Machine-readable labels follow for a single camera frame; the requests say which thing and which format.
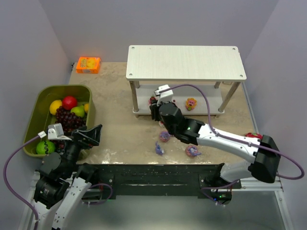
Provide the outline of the pink bear strawberry donut toy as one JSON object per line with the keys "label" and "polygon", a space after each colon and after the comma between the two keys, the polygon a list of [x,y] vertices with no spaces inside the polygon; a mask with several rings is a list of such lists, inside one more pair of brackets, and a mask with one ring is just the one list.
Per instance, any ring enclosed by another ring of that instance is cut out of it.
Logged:
{"label": "pink bear strawberry donut toy", "polygon": [[150,99],[148,100],[148,104],[151,105],[151,104],[154,104],[157,102],[157,99],[155,96],[151,96]]}

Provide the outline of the pink bear sunflower toy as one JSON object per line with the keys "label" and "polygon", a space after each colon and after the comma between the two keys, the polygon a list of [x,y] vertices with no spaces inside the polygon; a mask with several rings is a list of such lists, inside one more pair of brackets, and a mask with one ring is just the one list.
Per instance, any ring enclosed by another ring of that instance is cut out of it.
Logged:
{"label": "pink bear sunflower toy", "polygon": [[197,100],[194,99],[194,98],[188,98],[186,100],[186,103],[185,103],[185,108],[188,110],[188,111],[192,111],[196,108],[197,106]]}

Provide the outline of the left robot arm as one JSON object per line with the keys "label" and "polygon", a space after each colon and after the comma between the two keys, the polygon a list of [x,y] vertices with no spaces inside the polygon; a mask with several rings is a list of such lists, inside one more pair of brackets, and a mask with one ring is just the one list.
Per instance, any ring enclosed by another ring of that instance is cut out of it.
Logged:
{"label": "left robot arm", "polygon": [[86,126],[72,131],[68,137],[61,124],[48,126],[49,140],[64,141],[62,153],[47,154],[38,169],[34,208],[36,230],[62,230],[86,191],[98,181],[98,168],[84,163],[77,166],[82,150],[99,146],[102,125]]}

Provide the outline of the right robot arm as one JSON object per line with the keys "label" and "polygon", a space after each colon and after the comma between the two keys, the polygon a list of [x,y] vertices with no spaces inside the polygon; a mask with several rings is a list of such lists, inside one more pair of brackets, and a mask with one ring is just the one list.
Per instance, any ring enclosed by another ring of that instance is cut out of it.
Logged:
{"label": "right robot arm", "polygon": [[233,165],[222,163],[209,183],[218,179],[230,183],[249,177],[269,184],[275,181],[280,156],[275,153],[278,148],[271,137],[250,138],[211,128],[202,121],[185,117],[173,102],[158,103],[151,98],[149,108],[152,119],[161,121],[169,134],[181,142],[216,148],[243,159]]}

